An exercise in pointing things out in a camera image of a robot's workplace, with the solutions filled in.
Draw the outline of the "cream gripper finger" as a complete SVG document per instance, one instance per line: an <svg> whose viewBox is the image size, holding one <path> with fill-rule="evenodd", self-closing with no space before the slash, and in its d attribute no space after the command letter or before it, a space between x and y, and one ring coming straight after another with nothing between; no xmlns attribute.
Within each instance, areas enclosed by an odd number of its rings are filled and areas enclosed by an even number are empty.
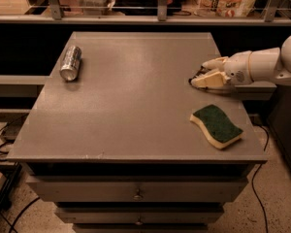
<svg viewBox="0 0 291 233"><path fill-rule="evenodd" d="M224 86L231 80L225 72L219 71L218 69L210 70L205 74L205 88L217 88Z"/></svg>
<svg viewBox="0 0 291 233"><path fill-rule="evenodd" d="M202 64L202 66L209 70L218 69L222 71L224 69L225 62L229 59L228 56L218 57L215 59L208 60Z"/></svg>

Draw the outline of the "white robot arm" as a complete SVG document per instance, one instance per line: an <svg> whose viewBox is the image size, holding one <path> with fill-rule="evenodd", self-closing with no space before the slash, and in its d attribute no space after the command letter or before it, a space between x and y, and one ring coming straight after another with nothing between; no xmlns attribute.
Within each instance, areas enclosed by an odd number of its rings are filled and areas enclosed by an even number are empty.
<svg viewBox="0 0 291 233"><path fill-rule="evenodd" d="M291 36L280 48L243 51L204 62L189 80L196 88L270 82L291 86Z"/></svg>

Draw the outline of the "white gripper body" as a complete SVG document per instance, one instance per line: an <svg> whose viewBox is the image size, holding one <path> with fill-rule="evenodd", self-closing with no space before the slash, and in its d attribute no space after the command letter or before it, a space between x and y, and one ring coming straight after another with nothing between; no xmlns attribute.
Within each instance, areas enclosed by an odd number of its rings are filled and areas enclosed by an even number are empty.
<svg viewBox="0 0 291 233"><path fill-rule="evenodd" d="M251 51L238 52L230 56L224 63L224 71L232 85L253 83L249 73L249 57Z"/></svg>

